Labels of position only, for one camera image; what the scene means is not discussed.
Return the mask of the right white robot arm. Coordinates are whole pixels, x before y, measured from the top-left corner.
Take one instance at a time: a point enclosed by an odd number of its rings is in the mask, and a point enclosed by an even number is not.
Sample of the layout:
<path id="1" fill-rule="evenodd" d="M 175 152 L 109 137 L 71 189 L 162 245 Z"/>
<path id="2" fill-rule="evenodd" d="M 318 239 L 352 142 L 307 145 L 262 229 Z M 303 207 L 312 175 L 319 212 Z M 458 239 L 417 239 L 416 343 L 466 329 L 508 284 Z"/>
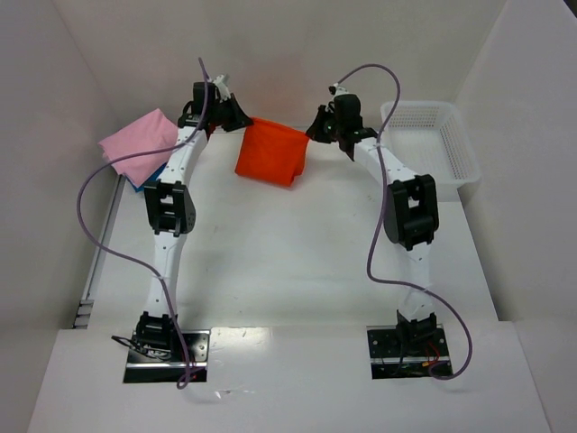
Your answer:
<path id="1" fill-rule="evenodd" d="M 396 339 L 399 355 L 413 356 L 416 350 L 429 345 L 437 328 L 429 290 L 424 282 L 377 277 L 372 261 L 380 234 L 385 234 L 408 256 L 407 265 L 412 272 L 429 274 L 428 255 L 439 227 L 435 180 L 429 174 L 416 173 L 386 149 L 380 142 L 382 131 L 364 125 L 361 100 L 355 94 L 338 84 L 329 91 L 332 99 L 317 109 L 306 135 L 319 143 L 337 143 L 341 152 L 366 169 L 381 186 L 380 211 L 366 270 L 374 282 L 408 289 L 397 310 Z"/>

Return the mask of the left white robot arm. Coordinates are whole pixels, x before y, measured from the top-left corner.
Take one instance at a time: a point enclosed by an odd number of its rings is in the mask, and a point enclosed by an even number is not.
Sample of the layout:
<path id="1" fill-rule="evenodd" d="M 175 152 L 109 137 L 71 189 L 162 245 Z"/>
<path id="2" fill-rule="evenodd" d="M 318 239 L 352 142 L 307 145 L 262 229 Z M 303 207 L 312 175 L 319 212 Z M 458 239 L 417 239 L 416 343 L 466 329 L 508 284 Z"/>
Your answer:
<path id="1" fill-rule="evenodd" d="M 227 132 L 252 125 L 230 91 L 228 76 L 196 82 L 192 99 L 178 119 L 176 149 L 155 180 L 144 184 L 147 217 L 154 234 L 151 286 L 135 340 L 138 345 L 171 356 L 184 356 L 177 331 L 176 289 L 179 261 L 197 212 L 188 191 L 192 171 L 211 133 L 218 127 Z"/>

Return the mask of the orange t shirt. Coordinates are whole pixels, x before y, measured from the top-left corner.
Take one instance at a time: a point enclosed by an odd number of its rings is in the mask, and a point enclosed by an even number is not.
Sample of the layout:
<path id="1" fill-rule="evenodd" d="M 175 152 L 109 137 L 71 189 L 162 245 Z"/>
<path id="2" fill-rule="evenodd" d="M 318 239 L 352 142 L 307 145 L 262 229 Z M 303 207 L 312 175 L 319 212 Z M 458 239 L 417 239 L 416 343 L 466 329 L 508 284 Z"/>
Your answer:
<path id="1" fill-rule="evenodd" d="M 301 131 L 254 117 L 245 129 L 234 172 L 241 177 L 290 188 L 306 165 L 309 138 Z"/>

